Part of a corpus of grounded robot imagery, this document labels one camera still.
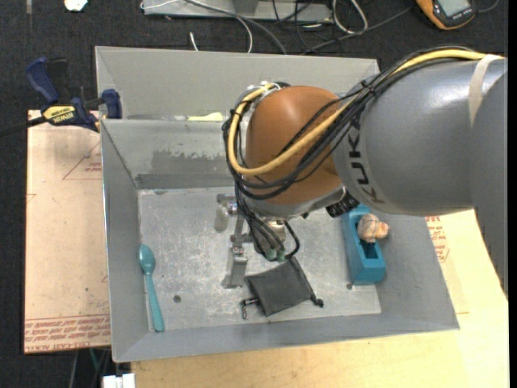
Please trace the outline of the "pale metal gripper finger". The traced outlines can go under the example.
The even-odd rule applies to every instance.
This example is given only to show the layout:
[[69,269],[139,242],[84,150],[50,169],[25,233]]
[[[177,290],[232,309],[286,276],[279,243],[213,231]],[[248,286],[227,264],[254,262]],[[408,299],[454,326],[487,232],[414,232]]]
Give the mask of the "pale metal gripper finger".
[[243,247],[231,246],[228,253],[224,286],[227,289],[242,287],[245,282],[248,258]]
[[216,202],[214,229],[216,232],[223,232],[228,226],[229,217],[237,213],[237,198],[231,194],[218,194]]

